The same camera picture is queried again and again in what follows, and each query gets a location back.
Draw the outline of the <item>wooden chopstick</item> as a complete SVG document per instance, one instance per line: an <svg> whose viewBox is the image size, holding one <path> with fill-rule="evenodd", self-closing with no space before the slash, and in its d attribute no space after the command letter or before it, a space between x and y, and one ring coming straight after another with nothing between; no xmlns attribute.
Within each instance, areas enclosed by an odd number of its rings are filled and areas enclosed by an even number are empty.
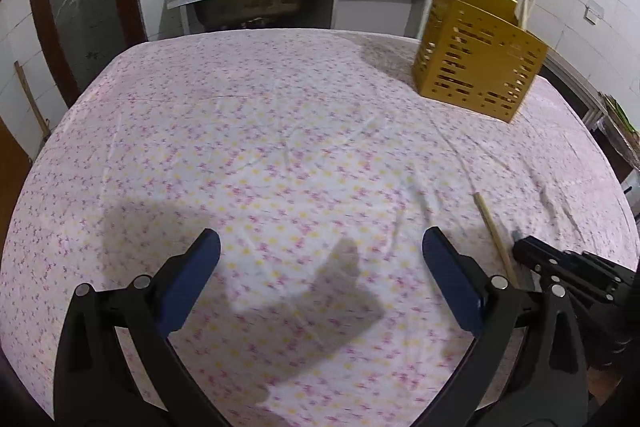
<svg viewBox="0 0 640 427"><path fill-rule="evenodd" d="M518 21L519 16L520 16L521 2L522 2L522 0L520 2L518 2L518 6L516 7L516 10L515 10L515 16L516 16L516 20L517 21ZM527 27L526 27L526 30L528 28L528 21L529 21L530 17L532 16L533 9L536 6L536 4L537 4L537 0L528 0L528 15L527 15Z"/></svg>
<svg viewBox="0 0 640 427"><path fill-rule="evenodd" d="M486 228L491 236L492 241L494 242L494 245L498 251L498 254L500 256L500 259L502 261L503 264L503 268L504 271L506 271L506 277L508 278L509 282L516 288L520 287L520 284L518 283L518 274L516 274L515 270L514 270L514 266L513 266L513 262L511 259L510 254L508 253L508 251L506 250L506 245L504 245L502 238L499 234L497 225L495 224L494 219L492 219L491 214L489 212L489 209L486 205L486 202L484 201L484 198L482 196L482 194L475 192L473 194L473 199L475 202L475 205L478 209L478 211L480 212L480 214L483 217L483 220L485 222Z"/></svg>
<svg viewBox="0 0 640 427"><path fill-rule="evenodd" d="M528 0L522 0L518 22L522 31L526 31L528 15Z"/></svg>

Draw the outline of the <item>kitchen counter with sink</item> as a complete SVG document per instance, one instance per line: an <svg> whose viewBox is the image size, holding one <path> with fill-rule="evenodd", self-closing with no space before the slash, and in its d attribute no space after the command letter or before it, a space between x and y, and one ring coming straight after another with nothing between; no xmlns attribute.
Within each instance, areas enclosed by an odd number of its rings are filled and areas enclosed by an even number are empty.
<svg viewBox="0 0 640 427"><path fill-rule="evenodd" d="M418 38L432 0L168 0L186 35L225 29L317 28Z"/></svg>

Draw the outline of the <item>yellow perforated utensil holder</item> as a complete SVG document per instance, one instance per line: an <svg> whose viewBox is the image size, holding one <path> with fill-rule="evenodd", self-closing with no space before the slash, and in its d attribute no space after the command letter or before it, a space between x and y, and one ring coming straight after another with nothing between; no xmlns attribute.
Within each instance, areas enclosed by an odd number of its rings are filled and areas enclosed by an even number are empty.
<svg viewBox="0 0 640 427"><path fill-rule="evenodd" d="M548 46L521 28L516 0L432 0L412 65L424 98L513 119Z"/></svg>

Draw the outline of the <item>floral pink tablecloth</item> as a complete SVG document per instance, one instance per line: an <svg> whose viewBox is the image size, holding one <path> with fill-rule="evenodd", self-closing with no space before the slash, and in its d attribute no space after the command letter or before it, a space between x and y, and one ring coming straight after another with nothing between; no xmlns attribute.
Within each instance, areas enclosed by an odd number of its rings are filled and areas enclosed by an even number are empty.
<svg viewBox="0 0 640 427"><path fill-rule="evenodd" d="M75 287L121 288L204 229L220 262L183 364L237 426L407 426L471 337L421 255L436 225L489 274L510 241L637 265L610 164L542 78L503 122L423 98L416 43L238 30L114 58L39 154L1 263L1 344L43 410Z"/></svg>

